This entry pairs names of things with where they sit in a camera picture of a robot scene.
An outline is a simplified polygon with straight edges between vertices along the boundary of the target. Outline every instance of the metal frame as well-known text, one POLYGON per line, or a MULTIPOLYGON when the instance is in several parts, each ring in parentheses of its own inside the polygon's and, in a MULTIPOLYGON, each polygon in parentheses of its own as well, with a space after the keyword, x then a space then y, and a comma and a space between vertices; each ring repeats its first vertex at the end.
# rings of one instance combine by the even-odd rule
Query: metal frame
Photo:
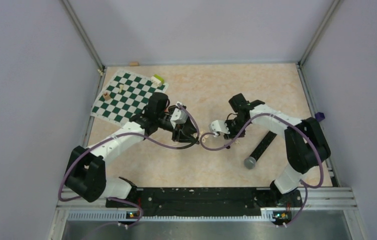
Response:
POLYGON ((82 42, 84 43, 84 45, 87 48, 88 52, 90 53, 91 57, 95 61, 98 69, 103 71, 105 69, 105 66, 102 64, 102 61, 101 61, 95 47, 93 46, 92 41, 87 36, 87 33, 84 30, 83 26, 81 25, 81 22, 78 19, 77 14, 75 14, 75 11, 72 8, 70 2, 68 0, 60 0, 60 2, 62 3, 63 8, 65 9, 66 13, 68 14, 70 21, 72 22, 73 26, 75 27, 76 32, 81 37, 82 42))
MULTIPOLYGON (((60 0, 63 4, 64 9, 69 15, 69 18, 72 24, 75 26, 78 34, 80 35, 82 41, 84 42, 87 50, 89 51, 90 55, 96 62, 100 71, 105 72, 105 66, 102 64, 102 61, 97 54, 92 42, 90 41, 89 37, 87 36, 83 26, 81 25, 77 15, 75 14, 71 4, 68 0, 60 0)), ((324 19, 322 20, 321 24, 319 25, 318 29, 316 30, 313 38, 311 39, 308 47, 306 48, 302 58, 296 64, 297 71, 299 74, 300 81, 302 83, 303 91, 305 93, 305 97, 312 115, 317 112, 317 105, 314 101, 313 95, 311 94, 311 90, 308 84, 308 81, 305 78, 303 72, 303 65, 308 60, 309 55, 314 50, 315 46, 319 42, 322 34, 324 33, 325 29, 327 28, 329 21, 334 16, 334 13, 342 3, 342 0, 334 0, 327 11, 324 19)), ((100 78, 96 95, 99 94, 100 90, 102 89, 103 83, 105 81, 105 74, 100 78)), ((90 138, 90 133, 93 127, 94 118, 90 117, 88 121, 88 125, 85 131, 85 136, 83 139, 83 146, 87 146, 90 138)), ((331 163, 332 160, 328 159, 326 161, 330 177, 332 180, 334 179, 333 185, 338 186, 339 183, 337 182, 336 176, 337 171, 334 168, 333 164, 331 163)), ((69 188, 65 188, 63 190, 63 196, 65 198, 69 198, 75 196, 69 188)), ((301 196, 305 197, 305 190, 299 189, 301 196)), ((51 224, 50 233, 48 236, 49 240, 59 240, 62 239, 63 233, 65 231, 66 222, 69 219, 73 219, 75 221, 76 218, 80 218, 81 221, 105 221, 104 216, 108 219, 106 221, 112 220, 119 221, 123 218, 123 214, 128 209, 118 209, 114 210, 111 214, 111 209, 105 207, 106 199, 98 199, 92 203, 86 202, 83 199, 76 199, 71 202, 58 202, 54 214, 54 218, 51 224)), ((263 207, 261 211, 264 212, 263 216, 258 217, 226 217, 225 219, 217 219, 217 218, 201 218, 201 217, 192 217, 190 221, 269 221, 267 219, 267 213, 270 211, 282 211, 284 208, 279 207, 263 207)), ((304 211, 328 211, 328 210, 342 210, 344 212, 346 222, 353 240, 367 240, 367 233, 364 228, 364 224, 362 222, 361 216, 358 211, 358 206, 355 200, 355 196, 352 192, 350 187, 322 187, 319 189, 310 189, 308 190, 308 202, 304 211)), ((145 218, 141 221, 184 221, 181 217, 157 217, 157 218, 145 218)))
POLYGON ((327 26, 329 25, 330 20, 334 16, 335 12, 339 8, 340 4, 343 2, 343 0, 333 0, 331 3, 330 8, 328 9, 327 13, 325 14, 324 19, 322 20, 321 24, 318 26, 318 29, 315 31, 315 34, 313 35, 310 43, 306 47, 306 50, 302 56, 302 58, 299 61, 299 65, 303 66, 311 52, 314 50, 314 47, 317 45, 317 43, 320 41, 321 36, 325 32, 327 26))
MULTIPOLYGON (((305 190, 299 189, 301 196, 305 197, 305 190)), ((76 194, 69 188, 64 188, 62 196, 65 198, 74 197, 76 194)), ((94 202, 87 202, 84 199, 76 199, 69 202, 58 202, 53 224, 50 228, 49 240, 62 239, 65 225, 68 219, 72 221, 126 221, 127 211, 136 209, 118 208, 111 209, 105 207, 105 198, 100 198, 94 202)), ((239 217, 146 217, 142 222, 269 222, 272 220, 273 211, 284 211, 284 207, 262 207, 261 216, 239 216, 239 217)), ((304 211, 330 211, 343 210, 352 238, 354 240, 365 239, 362 237, 361 224, 357 219, 358 206, 355 196, 350 187, 322 187, 308 190, 308 200, 304 211)))

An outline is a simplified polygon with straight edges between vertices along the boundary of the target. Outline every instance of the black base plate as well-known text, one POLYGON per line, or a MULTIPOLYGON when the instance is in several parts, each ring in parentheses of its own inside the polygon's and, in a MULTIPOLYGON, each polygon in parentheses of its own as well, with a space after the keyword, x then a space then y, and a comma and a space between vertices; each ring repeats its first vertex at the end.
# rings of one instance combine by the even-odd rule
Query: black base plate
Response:
MULTIPOLYGON (((256 187, 147 187, 138 188, 137 202, 144 216, 236 217, 260 216, 261 208, 276 205, 269 188, 256 187)), ((291 207, 300 207, 300 192, 288 198, 291 207)), ((116 201, 106 201, 107 208, 128 207, 116 201)))

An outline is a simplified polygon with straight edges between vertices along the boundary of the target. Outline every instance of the light purple wall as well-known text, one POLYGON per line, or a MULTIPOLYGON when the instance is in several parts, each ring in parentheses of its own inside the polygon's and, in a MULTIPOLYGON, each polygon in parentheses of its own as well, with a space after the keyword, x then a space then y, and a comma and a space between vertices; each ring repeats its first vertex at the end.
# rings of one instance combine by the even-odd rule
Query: light purple wall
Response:
POLYGON ((338 178, 377 239, 377 1, 345 0, 304 69, 338 178))
POLYGON ((58 0, 0 0, 0 240, 46 239, 97 68, 58 0))
POLYGON ((332 0, 70 0, 105 65, 295 62, 332 0))

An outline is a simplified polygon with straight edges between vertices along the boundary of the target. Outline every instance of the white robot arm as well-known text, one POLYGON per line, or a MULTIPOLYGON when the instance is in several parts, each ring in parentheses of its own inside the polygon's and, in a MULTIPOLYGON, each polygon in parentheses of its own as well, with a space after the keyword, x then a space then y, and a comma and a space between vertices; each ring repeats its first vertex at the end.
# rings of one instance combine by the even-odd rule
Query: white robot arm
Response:
MULTIPOLYGON (((316 166, 318 162, 315 155, 312 153, 311 147, 304 142, 303 138, 287 124, 274 118, 274 116, 299 128, 307 135, 317 149, 321 161, 324 161, 330 156, 330 148, 315 118, 300 119, 288 116, 272 109, 262 101, 246 101, 241 93, 233 96, 229 100, 229 103, 232 109, 237 113, 236 117, 231 120, 213 121, 209 125, 209 128, 216 136, 223 133, 225 139, 233 139, 250 118, 266 113, 271 115, 257 117, 253 119, 251 123, 266 127, 272 133, 285 138, 288 164, 279 177, 271 183, 271 189, 278 189, 281 195, 295 190, 299 185, 299 181, 304 177, 304 174, 307 173, 310 168, 316 166)), ((245 131, 243 130, 240 137, 244 137, 244 135, 245 131)), ((252 159, 254 161, 257 160, 252 157, 246 160, 252 161, 252 159)))
MULTIPOLYGON (((153 93, 143 112, 132 116, 122 128, 95 144, 97 147, 81 158, 66 179, 65 185, 88 202, 100 197, 126 199, 135 185, 121 177, 106 178, 105 172, 106 167, 125 150, 143 141, 145 136, 149 137, 158 128, 172 132, 172 140, 175 142, 190 143, 177 149, 198 144, 198 139, 192 136, 197 129, 191 120, 188 120, 188 115, 176 105, 168 105, 166 94, 153 93)), ((184 108, 181 102, 177 102, 177 105, 184 108)), ((74 148, 68 168, 86 151, 82 146, 74 148)))

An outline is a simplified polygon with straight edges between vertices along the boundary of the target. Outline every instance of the marble-pattern floor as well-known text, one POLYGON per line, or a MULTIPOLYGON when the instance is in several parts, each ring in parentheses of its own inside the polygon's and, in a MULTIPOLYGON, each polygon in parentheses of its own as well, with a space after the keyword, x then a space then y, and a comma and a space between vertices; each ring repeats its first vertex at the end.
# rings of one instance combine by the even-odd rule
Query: marble-pattern floor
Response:
MULTIPOLYGON (((295 64, 222 64, 222 65, 159 65, 108 67, 104 84, 117 69, 126 69, 145 76, 158 74, 169 83, 166 94, 171 104, 187 106, 204 131, 214 120, 224 120, 232 109, 228 100, 243 93, 248 101, 261 100, 275 110, 305 119, 310 117, 308 104, 295 64)), ((119 129, 96 118, 89 145, 103 140, 119 129)), ((252 170, 243 160, 267 133, 265 127, 250 125, 246 136, 231 149, 207 151, 199 145, 184 150, 160 147, 150 141, 132 146, 106 169, 108 177, 124 177, 139 187, 268 187, 288 164, 284 139, 277 136, 252 170)), ((161 143, 175 145, 171 133, 158 130, 151 135, 161 143)), ((223 137, 209 137, 206 145, 220 147, 223 137)), ((331 186, 324 166, 323 186, 331 186)), ((317 167, 304 179, 309 184, 319 181, 317 167)))

